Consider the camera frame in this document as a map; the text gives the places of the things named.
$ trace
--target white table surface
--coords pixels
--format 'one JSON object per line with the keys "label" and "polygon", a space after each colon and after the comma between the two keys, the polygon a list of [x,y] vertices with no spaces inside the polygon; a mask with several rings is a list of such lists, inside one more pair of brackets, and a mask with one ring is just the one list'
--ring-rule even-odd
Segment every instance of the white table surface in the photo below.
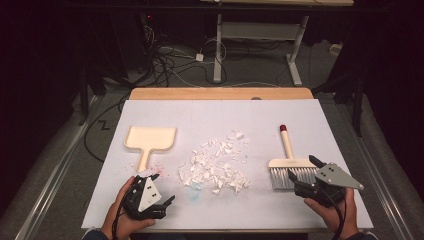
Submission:
{"label": "white table surface", "polygon": [[[175,195],[167,216],[148,231],[269,231],[309,232],[326,229],[322,219],[293,192],[272,189],[268,162],[285,158],[279,126],[287,126],[297,158],[314,155],[349,170],[318,100],[128,100],[100,173],[82,228],[101,227],[110,204],[131,175],[159,173],[154,181],[163,201]],[[136,172],[139,152],[129,150],[124,139],[130,126],[176,127],[173,147],[153,153],[148,169]],[[184,186],[179,170],[190,173],[193,150],[211,139],[226,140],[243,133],[236,159],[220,158],[242,172],[250,186],[239,193],[223,188],[216,195],[212,183],[201,190]],[[373,224],[358,192],[358,227]]]}

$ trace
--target dark background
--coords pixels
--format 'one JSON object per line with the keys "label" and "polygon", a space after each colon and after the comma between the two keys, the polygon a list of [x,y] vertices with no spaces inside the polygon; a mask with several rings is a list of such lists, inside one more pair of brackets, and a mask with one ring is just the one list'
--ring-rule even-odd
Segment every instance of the dark background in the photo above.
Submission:
{"label": "dark background", "polygon": [[[364,80],[364,91],[377,122],[423,199],[420,175],[424,169],[420,162],[424,136],[424,48],[421,45],[424,33],[419,2],[356,1],[355,4],[366,7],[389,4],[390,11],[384,16],[361,15],[339,21],[330,16],[311,17],[304,42],[312,45],[323,39],[333,43],[344,41],[329,81],[345,72],[353,72],[355,78]],[[86,15],[68,12],[60,2],[52,0],[0,4],[0,215],[47,142],[72,114],[71,102],[79,91],[81,69],[96,62],[111,74],[126,76],[126,69],[131,66],[126,65],[130,61],[125,59],[129,55],[121,44],[122,37],[140,34],[140,29],[137,30],[133,15],[111,16],[90,14],[89,22]],[[206,35],[216,31],[215,17],[212,15],[212,22],[210,17],[200,13],[191,18],[187,14],[156,14],[155,24],[163,33],[197,47]],[[192,28],[181,28],[193,22]],[[133,28],[114,30],[119,23],[130,23]],[[142,50],[142,40],[141,34],[140,42],[132,46]],[[132,57],[146,60],[143,55]],[[88,71],[88,76],[88,84],[101,90],[99,79],[104,73]],[[353,91],[347,82],[331,90]]]}

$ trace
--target beige dustpan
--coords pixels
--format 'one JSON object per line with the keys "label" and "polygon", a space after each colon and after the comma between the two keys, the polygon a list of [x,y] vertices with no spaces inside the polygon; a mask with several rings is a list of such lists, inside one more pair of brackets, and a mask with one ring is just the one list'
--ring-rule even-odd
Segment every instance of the beige dustpan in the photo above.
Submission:
{"label": "beige dustpan", "polygon": [[141,150],[137,172],[146,170],[150,153],[166,151],[172,147],[176,130],[176,128],[130,127],[125,146]]}

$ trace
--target person's arm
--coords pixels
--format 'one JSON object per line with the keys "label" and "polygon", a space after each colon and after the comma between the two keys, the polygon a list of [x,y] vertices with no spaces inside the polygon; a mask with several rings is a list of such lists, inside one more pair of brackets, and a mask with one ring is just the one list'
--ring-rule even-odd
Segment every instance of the person's arm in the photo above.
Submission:
{"label": "person's arm", "polygon": [[[326,208],[311,198],[305,198],[304,202],[318,215],[322,217],[327,227],[332,232],[336,232],[339,227],[339,216],[334,207]],[[354,199],[354,191],[351,188],[346,188],[346,204],[341,202],[338,206],[342,214],[346,216],[343,230],[340,234],[342,240],[368,240],[376,239],[373,235],[361,233],[356,222],[356,204]]]}
{"label": "person's arm", "polygon": [[[125,193],[130,189],[132,183],[134,182],[134,177],[131,176],[130,179],[122,186],[119,190],[116,200],[109,208],[109,211],[106,215],[105,221],[103,223],[100,231],[90,231],[84,237],[83,240],[106,240],[113,239],[112,236],[112,225],[115,220],[116,213],[119,208],[119,204],[124,198]],[[125,214],[124,209],[121,209],[121,215],[119,216],[118,225],[116,229],[116,237],[118,239],[128,239],[131,233],[138,230],[144,229],[146,227],[152,226],[156,223],[154,219],[145,219],[142,221],[133,220]]]}

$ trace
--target wooden brush handle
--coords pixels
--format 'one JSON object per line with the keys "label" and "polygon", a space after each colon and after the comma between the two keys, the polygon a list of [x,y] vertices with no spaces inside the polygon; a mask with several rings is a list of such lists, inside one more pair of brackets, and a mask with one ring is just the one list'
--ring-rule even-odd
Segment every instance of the wooden brush handle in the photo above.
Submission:
{"label": "wooden brush handle", "polygon": [[284,150],[288,159],[293,159],[293,150],[291,148],[289,133],[287,132],[286,125],[280,126],[281,138],[283,139]]}

